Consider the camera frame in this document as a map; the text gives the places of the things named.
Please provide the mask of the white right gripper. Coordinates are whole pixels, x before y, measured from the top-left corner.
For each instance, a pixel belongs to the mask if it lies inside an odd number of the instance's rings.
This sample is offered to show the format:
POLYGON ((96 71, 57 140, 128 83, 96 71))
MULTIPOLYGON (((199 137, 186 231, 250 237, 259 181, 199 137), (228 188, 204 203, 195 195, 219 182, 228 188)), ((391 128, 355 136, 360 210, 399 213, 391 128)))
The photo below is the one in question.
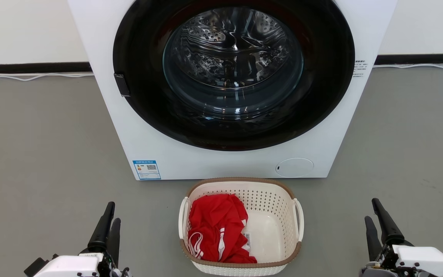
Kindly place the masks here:
POLYGON ((378 198, 371 204, 381 229, 381 245, 374 221, 364 217, 369 261, 363 277, 443 277, 443 253, 434 247, 411 247, 378 198))

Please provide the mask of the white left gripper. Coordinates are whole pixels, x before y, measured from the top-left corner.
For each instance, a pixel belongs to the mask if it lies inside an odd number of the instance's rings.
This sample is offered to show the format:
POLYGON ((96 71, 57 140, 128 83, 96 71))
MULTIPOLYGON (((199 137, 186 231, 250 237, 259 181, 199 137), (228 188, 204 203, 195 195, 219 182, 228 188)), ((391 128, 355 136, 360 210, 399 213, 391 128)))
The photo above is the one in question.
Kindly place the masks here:
POLYGON ((89 254, 61 255, 52 260, 38 258, 34 277, 130 277, 130 269, 118 269, 121 219, 114 219, 115 203, 109 202, 88 241, 89 254))

